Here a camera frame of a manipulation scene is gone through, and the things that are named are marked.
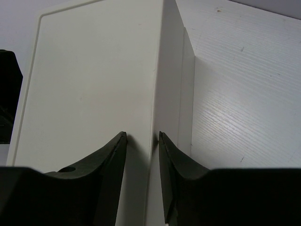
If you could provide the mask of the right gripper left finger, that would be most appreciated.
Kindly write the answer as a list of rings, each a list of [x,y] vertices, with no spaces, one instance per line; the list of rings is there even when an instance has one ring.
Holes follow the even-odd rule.
[[[53,215],[56,226],[113,226],[116,223],[127,154],[127,134],[112,140],[87,157],[46,173],[56,179]]]

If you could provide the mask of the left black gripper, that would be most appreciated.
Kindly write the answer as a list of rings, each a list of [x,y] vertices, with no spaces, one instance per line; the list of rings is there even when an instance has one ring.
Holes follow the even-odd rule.
[[[12,136],[23,75],[14,52],[0,51],[0,142],[9,144]]]

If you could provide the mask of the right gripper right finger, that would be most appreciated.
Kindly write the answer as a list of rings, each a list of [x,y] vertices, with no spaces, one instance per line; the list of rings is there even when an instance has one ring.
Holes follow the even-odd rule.
[[[166,133],[159,133],[159,166],[165,223],[200,226],[198,180],[209,169],[182,152]]]

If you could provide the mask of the white drawer cabinet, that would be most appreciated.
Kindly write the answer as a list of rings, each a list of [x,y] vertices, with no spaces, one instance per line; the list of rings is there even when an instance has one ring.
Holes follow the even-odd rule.
[[[125,132],[115,225],[164,226],[159,134],[190,152],[194,71],[174,0],[76,0],[45,10],[7,165],[58,171]]]

